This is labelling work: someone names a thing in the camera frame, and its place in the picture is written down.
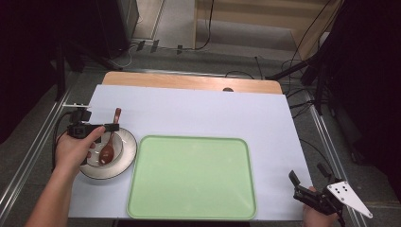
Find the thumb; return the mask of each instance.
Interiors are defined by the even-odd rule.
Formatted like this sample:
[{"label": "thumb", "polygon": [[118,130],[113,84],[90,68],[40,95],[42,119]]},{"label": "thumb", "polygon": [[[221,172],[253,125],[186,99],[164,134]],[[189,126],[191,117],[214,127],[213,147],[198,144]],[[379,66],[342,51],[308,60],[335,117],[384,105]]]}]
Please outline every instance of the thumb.
[{"label": "thumb", "polygon": [[82,143],[90,147],[95,142],[95,140],[104,133],[105,130],[106,128],[104,128],[104,126],[97,127],[82,140]]}]

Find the hand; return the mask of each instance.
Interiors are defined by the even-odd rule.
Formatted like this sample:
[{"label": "hand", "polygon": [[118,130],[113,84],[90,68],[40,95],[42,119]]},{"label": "hand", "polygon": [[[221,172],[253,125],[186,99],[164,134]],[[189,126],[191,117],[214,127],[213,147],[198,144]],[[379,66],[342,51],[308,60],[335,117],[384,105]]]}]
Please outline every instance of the hand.
[{"label": "hand", "polygon": [[[309,190],[316,191],[314,187],[309,187]],[[327,216],[304,204],[304,227],[329,227],[338,218],[337,214]]]},{"label": "hand", "polygon": [[63,134],[56,149],[56,169],[76,177],[82,161],[90,155],[89,148],[95,147],[95,140],[99,138],[106,129],[101,126],[94,129],[84,139],[73,138],[66,133]]}]

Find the floor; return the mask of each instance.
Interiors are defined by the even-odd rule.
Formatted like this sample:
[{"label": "floor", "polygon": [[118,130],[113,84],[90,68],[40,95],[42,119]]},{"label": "floor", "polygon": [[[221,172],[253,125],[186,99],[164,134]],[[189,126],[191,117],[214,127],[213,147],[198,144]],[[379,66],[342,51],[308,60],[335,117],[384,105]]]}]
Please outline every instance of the floor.
[{"label": "floor", "polygon": [[[113,62],[124,65],[124,70],[134,71],[139,69],[167,70],[176,72],[193,72],[204,75],[224,76],[229,71],[242,71],[260,79],[260,75],[272,76],[284,68],[289,67],[290,60],[294,54],[295,44],[291,39],[290,32],[282,28],[245,26],[239,24],[228,24],[222,22],[212,23],[212,39],[202,51],[184,51],[177,54],[175,48],[179,44],[184,47],[191,45],[191,36],[188,31],[192,22],[188,21],[187,13],[176,13],[181,10],[188,12],[193,3],[191,1],[165,0],[163,11],[160,15],[160,23],[155,28],[153,38],[147,38],[147,44],[152,45],[152,40],[159,40],[156,52],[151,52],[151,46],[144,46],[141,51],[136,47],[131,51],[123,53]],[[147,16],[142,13],[143,22]],[[199,26],[205,26],[204,22],[198,22]],[[199,43],[205,40],[206,33],[199,34]],[[82,73],[71,72],[68,77],[71,91],[67,102],[88,103],[96,85],[101,83],[104,74],[107,72],[101,65],[83,57],[86,67]],[[243,74],[231,75],[248,79]],[[291,78],[280,79],[284,93],[293,94],[301,89],[301,92],[288,98],[288,105],[305,103],[309,92],[313,94],[314,86],[304,87],[299,78],[302,72],[294,73]],[[31,151],[31,144],[35,142],[35,136],[40,132],[47,114],[54,108],[54,97],[56,88],[53,87],[41,99],[37,106],[26,116],[18,128],[14,131],[8,141],[0,145],[0,154],[4,157],[1,160],[0,190],[5,191],[9,183],[18,171],[26,154]],[[316,119],[314,108],[309,105],[302,105],[299,108],[291,109],[294,117],[294,124],[300,138],[315,146],[325,155],[326,145],[322,140]],[[366,223],[355,223],[348,214],[344,215],[347,226],[401,226],[401,206],[390,188],[387,178],[374,166],[358,166],[350,156],[349,145],[342,136],[336,119],[331,116],[327,107],[323,106],[323,120],[329,138],[335,148],[345,176],[353,186],[354,190],[374,214],[373,219],[365,219]],[[321,154],[307,143],[301,143],[307,159],[311,179],[314,185],[320,190],[325,186],[325,179],[316,168],[318,162],[324,162]],[[42,192],[50,176],[50,150],[51,142],[45,141],[43,147],[38,150],[37,160],[29,175],[26,175],[26,182],[21,188],[19,196],[9,210],[8,216],[0,226],[22,226],[30,211]],[[116,223],[110,219],[86,219],[71,218],[69,226],[115,226]],[[294,222],[251,222],[254,227],[268,226],[301,226],[299,221]]]}]

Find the person's left hand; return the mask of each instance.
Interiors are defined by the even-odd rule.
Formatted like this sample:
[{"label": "person's left hand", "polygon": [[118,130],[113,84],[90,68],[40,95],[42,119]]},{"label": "person's left hand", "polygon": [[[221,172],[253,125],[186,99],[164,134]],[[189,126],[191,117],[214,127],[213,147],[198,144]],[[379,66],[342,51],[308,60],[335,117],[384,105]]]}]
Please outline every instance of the person's left hand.
[{"label": "person's left hand", "polygon": [[70,173],[71,177],[77,176],[79,166],[87,157],[89,148],[95,147],[95,140],[104,131],[105,128],[100,126],[83,139],[76,139],[66,133],[63,134],[57,144],[55,169],[62,169],[64,173]]}]

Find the white plate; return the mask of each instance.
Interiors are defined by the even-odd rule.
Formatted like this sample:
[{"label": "white plate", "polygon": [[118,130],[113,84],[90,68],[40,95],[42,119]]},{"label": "white plate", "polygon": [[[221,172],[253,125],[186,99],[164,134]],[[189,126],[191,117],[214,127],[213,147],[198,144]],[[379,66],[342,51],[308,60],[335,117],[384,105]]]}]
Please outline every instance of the white plate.
[{"label": "white plate", "polygon": [[88,159],[87,165],[80,167],[80,171],[86,176],[94,179],[109,179],[124,172],[133,162],[136,154],[136,140],[129,131],[120,128],[120,131],[115,132],[113,140],[114,159],[104,166],[98,164],[98,154],[107,144],[109,136],[109,133],[105,133],[102,137],[102,143],[96,144],[93,149],[89,149],[92,156]]}]

